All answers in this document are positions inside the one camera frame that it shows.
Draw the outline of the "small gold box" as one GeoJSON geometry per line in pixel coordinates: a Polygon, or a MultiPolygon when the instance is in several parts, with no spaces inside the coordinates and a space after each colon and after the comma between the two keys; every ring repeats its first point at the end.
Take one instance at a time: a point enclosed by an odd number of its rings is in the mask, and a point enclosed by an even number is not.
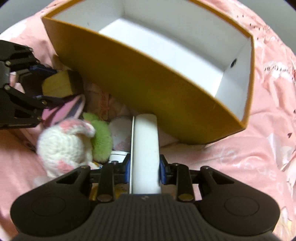
{"type": "Polygon", "coordinates": [[[45,96],[60,98],[82,94],[84,92],[83,80],[76,71],[60,71],[43,81],[42,92],[45,96]]]}

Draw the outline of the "white box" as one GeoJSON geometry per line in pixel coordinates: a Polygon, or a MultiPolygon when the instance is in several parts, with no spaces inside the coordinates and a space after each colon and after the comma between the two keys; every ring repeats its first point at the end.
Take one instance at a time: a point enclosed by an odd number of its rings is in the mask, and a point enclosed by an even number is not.
{"type": "Polygon", "coordinates": [[[154,114],[133,117],[130,154],[129,192],[161,193],[158,123],[154,114]]]}

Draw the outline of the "white crochet bunny plush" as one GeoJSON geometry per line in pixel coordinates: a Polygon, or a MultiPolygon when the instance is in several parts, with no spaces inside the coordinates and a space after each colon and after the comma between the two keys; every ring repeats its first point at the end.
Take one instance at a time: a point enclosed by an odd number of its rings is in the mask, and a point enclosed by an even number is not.
{"type": "Polygon", "coordinates": [[[43,130],[37,141],[37,155],[49,178],[57,178],[80,166],[97,169],[91,138],[95,129],[83,120],[67,118],[43,130]]]}

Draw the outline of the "green pink fluffy pompom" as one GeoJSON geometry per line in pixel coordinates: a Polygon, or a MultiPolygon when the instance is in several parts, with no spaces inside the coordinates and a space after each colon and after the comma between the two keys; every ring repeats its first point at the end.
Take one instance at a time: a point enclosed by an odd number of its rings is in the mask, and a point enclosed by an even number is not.
{"type": "Polygon", "coordinates": [[[95,129],[95,135],[91,138],[93,160],[101,164],[107,163],[113,148],[108,122],[101,120],[94,113],[83,113],[82,116],[95,129]]]}

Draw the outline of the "round compact mirror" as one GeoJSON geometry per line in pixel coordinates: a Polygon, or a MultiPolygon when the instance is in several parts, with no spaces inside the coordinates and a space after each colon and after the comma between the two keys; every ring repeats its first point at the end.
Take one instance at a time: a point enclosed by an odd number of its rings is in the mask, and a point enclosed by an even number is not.
{"type": "Polygon", "coordinates": [[[130,152],[132,139],[132,119],[128,116],[119,116],[109,123],[113,140],[114,151],[130,152]]]}

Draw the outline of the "pink paper charm tag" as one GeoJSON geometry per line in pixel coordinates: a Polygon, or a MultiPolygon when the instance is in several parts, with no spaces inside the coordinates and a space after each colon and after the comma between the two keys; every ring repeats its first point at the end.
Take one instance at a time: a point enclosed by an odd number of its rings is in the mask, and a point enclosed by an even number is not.
{"type": "Polygon", "coordinates": [[[103,121],[110,121],[118,116],[115,103],[112,103],[110,94],[101,90],[99,92],[88,91],[86,94],[87,111],[97,115],[103,121]]]}

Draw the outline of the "pink patterned bed quilt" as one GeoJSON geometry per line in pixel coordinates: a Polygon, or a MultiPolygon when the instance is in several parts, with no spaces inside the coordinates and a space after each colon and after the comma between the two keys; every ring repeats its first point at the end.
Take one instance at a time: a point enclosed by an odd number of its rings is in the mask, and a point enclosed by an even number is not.
{"type": "MultiPolygon", "coordinates": [[[[295,237],[295,54],[255,12],[238,1],[207,1],[254,37],[255,80],[246,130],[208,146],[179,144],[161,133],[169,162],[191,169],[211,166],[272,196],[279,204],[275,234],[295,237]]],[[[17,231],[13,201],[46,178],[33,151],[41,126],[1,131],[1,240],[17,231]]]]}

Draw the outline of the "orange cardboard storage box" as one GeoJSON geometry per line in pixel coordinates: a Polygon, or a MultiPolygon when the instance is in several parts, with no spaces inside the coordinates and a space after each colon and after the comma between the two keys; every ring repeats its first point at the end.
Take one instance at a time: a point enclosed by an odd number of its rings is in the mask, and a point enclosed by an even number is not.
{"type": "Polygon", "coordinates": [[[42,18],[61,62],[163,131],[208,144],[248,125],[252,34],[202,1],[67,1],[42,18]]]}

